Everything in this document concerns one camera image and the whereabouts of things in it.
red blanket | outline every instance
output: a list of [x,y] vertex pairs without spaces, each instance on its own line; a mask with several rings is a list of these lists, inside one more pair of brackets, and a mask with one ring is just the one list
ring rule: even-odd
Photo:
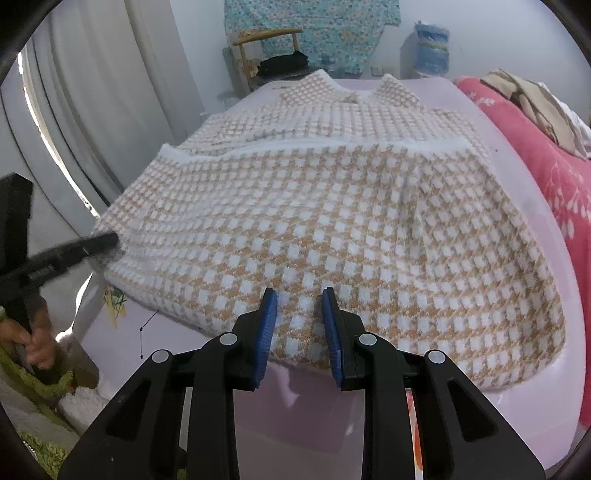
[[[573,261],[583,304],[586,343],[591,345],[591,161],[574,157],[556,146],[518,107],[478,79],[459,79],[456,85],[501,130],[552,208]],[[587,355],[580,418],[585,426],[591,425],[590,363],[590,355]]]

beige cloth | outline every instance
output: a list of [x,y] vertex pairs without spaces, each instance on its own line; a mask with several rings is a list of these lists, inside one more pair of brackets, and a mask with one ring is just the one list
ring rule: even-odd
[[439,348],[478,386],[534,375],[564,314],[471,123],[392,77],[365,95],[332,85],[311,75],[163,147],[99,221],[120,239],[98,259],[106,279],[211,336],[273,287],[271,359],[291,365],[328,369],[319,295],[333,286],[370,332]]
[[495,70],[481,79],[508,100],[515,100],[521,110],[542,132],[571,155],[587,158],[577,149],[571,120],[556,98],[541,85],[524,80],[504,70]]
[[564,116],[569,120],[571,129],[574,133],[574,144],[581,158],[591,158],[591,128],[577,113],[566,103],[552,94],[550,89],[543,83],[538,83],[549,95],[552,96],[556,105],[560,107]]

black tool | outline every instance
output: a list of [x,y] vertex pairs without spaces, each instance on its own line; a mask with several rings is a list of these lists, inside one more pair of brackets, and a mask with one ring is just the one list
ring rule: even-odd
[[[32,182],[19,174],[0,179],[0,305],[29,333],[32,330],[25,298],[86,257],[110,250],[118,242],[117,234],[105,233],[59,245],[27,259],[32,197]],[[33,371],[44,383],[50,381],[43,370],[33,367]]]
[[231,333],[193,352],[154,352],[76,444],[58,479],[176,479],[185,389],[193,387],[187,479],[238,480],[232,391],[258,388],[276,316],[277,294],[268,288]]
[[365,390],[363,480],[415,478],[406,400],[412,389],[425,480],[542,480],[544,469],[445,353],[401,352],[322,295],[330,364],[343,390]]

hanging garment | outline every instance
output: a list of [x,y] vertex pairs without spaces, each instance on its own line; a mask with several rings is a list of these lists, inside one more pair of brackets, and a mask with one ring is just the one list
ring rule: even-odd
[[[302,27],[300,48],[310,64],[337,65],[345,73],[360,74],[386,25],[400,25],[398,0],[226,0],[226,34],[236,38],[243,30]],[[291,53],[289,36],[262,42],[266,56]]]

white wall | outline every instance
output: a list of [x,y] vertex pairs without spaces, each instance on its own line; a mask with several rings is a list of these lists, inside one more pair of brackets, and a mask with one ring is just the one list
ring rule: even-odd
[[[232,90],[222,57],[227,45],[223,0],[170,2],[205,108],[211,113],[223,111],[225,104],[218,96]],[[386,27],[370,65],[392,66],[409,78],[414,24],[419,20],[438,23],[451,32],[449,78],[479,77],[500,67],[544,82],[588,119],[591,67],[540,0],[400,0],[400,7],[402,24]]]
[[233,88],[222,50],[228,45],[224,0],[170,0],[178,34],[205,110],[223,112]]
[[591,67],[540,0],[400,0],[400,7],[402,24],[386,27],[370,65],[393,66],[409,78],[414,24],[437,23],[450,30],[449,78],[481,77],[500,67],[544,82],[588,120]]

